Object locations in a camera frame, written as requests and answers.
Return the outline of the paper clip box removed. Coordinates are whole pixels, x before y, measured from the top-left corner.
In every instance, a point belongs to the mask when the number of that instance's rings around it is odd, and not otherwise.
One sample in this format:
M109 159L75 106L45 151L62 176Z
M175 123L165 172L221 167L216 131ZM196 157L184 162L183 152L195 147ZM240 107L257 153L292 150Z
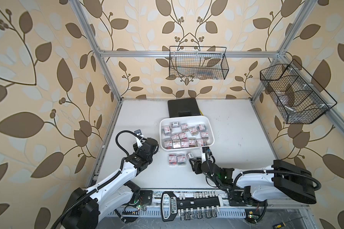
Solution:
M188 152L187 153L187 158L190 160L190 159L195 159L194 155L192 152Z
M185 166L186 165L186 154L178 154L177 155L177 165L178 166Z
M177 165L177 155L176 154L169 154L168 155L168 163L169 163L169 166L176 166Z

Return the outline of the white plastic storage tray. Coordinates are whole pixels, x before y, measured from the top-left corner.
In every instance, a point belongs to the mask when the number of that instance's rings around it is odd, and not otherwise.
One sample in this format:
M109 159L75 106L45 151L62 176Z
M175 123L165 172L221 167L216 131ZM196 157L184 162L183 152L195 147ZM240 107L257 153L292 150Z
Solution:
M166 151L210 147L214 143L213 129L205 116L165 118L160 122L160 144Z

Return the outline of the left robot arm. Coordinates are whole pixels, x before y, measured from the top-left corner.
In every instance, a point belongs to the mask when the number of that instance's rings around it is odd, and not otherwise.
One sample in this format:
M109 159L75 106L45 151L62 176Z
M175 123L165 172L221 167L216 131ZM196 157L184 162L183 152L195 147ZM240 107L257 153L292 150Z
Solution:
M137 139L134 153L129 154L118 141L124 133L121 131L115 137L116 145L126 154L119 169L87 189L76 189L63 213L51 226L53 229L59 224L66 229L94 229L107 214L135 196L138 187L132 183L132 179L152 163L153 156L159 151L159 144L153 138L145 138L128 130L127 133Z

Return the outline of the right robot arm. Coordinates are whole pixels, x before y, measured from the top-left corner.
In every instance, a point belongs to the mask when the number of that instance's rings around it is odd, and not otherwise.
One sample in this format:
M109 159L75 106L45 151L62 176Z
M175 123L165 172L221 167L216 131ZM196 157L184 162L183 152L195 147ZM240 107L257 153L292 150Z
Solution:
M215 158L190 158L189 163L195 174L205 175L213 188L226 193L229 206L262 208L258 215L250 213L247 222L259 223L266 213L268 200L290 198L296 202L316 204L316 191L321 183L311 172L283 160L274 160L273 165L261 169L240 170L221 168Z

